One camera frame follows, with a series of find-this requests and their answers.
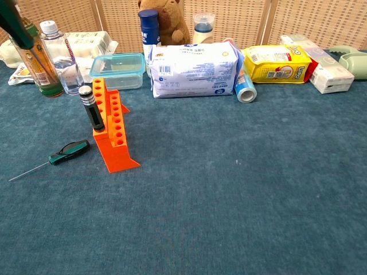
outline yellow package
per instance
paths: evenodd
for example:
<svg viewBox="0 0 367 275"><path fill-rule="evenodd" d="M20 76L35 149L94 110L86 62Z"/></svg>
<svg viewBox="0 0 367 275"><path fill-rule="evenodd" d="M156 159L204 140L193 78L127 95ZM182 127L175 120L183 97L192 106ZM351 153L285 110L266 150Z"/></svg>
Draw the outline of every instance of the yellow package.
<svg viewBox="0 0 367 275"><path fill-rule="evenodd" d="M248 73L257 83L305 83L317 66L300 46L253 46L242 53Z"/></svg>

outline woven wicker screen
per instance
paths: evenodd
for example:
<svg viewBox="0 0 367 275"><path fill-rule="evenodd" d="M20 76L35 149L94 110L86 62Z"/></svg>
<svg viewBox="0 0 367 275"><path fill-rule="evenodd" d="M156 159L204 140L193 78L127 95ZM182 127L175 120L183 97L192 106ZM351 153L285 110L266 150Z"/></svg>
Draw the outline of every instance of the woven wicker screen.
<svg viewBox="0 0 367 275"><path fill-rule="evenodd" d="M116 52L143 52L138 0L100 0L106 31L119 43Z"/></svg>
<svg viewBox="0 0 367 275"><path fill-rule="evenodd" d="M39 27L44 20L54 20L64 32L95 32L101 30L93 15L94 2L91 0L19 0L22 15ZM8 35L1 29L1 42Z"/></svg>
<svg viewBox="0 0 367 275"><path fill-rule="evenodd" d="M269 26L268 44L277 44L282 34L304 34L320 47L367 43L365 0L278 0Z"/></svg>
<svg viewBox="0 0 367 275"><path fill-rule="evenodd" d="M183 6L191 38L193 16L208 12L216 15L214 41L232 37L239 48L245 48L256 44L265 3L266 0L184 0Z"/></svg>

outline screwdriver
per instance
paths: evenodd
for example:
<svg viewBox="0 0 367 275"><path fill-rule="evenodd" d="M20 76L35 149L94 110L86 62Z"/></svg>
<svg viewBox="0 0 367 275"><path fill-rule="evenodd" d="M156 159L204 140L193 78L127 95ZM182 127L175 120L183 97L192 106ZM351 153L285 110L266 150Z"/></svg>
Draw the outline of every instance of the screwdriver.
<svg viewBox="0 0 367 275"><path fill-rule="evenodd" d="M16 176L15 178L9 179L9 182L11 182L12 180L18 179L21 176L24 176L25 174L28 174L29 172L32 172L33 170L36 170L38 168L41 168L42 166L46 165L46 164L51 164L51 165L58 165L61 162L64 162L66 160L75 158L83 153L85 153L89 148L90 148L90 144L89 142L84 139L81 140L79 142L71 142L65 146L63 146L63 148L61 150L59 150L59 152L56 152L55 154L51 155L48 157L48 162L41 164L27 172L24 172L23 174Z"/></svg>

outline orange test tube rack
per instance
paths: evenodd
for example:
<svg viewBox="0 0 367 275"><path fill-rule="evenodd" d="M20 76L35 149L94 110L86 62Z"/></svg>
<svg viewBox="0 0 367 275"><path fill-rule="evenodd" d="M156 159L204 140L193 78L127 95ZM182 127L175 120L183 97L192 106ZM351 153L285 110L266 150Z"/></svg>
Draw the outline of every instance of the orange test tube rack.
<svg viewBox="0 0 367 275"><path fill-rule="evenodd" d="M115 173L140 167L128 152L123 114L128 113L129 109L122 104L119 91L108 91L104 79L95 78L93 94L105 126L103 132L93 130L93 137L108 172Z"/></svg>

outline screwdriver shaft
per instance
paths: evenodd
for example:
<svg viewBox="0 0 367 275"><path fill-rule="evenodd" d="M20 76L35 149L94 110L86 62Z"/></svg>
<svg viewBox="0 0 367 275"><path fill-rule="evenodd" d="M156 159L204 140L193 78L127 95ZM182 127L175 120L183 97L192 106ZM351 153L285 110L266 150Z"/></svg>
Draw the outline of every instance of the screwdriver shaft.
<svg viewBox="0 0 367 275"><path fill-rule="evenodd" d="M29 172L32 172L33 170L36 170L36 169L38 169L38 168L40 168L40 167L42 167L42 166L44 166L44 165L46 165L48 163L50 163L50 162L45 162L44 164L41 164L41 165L35 167L34 169L31 169L31 170L29 170L27 172L24 172L23 174L20 174L19 176L16 176L15 178L9 179L9 182L11 182L12 180L15 180L17 178L20 178L21 176L24 176L25 174L28 174Z"/></svg>

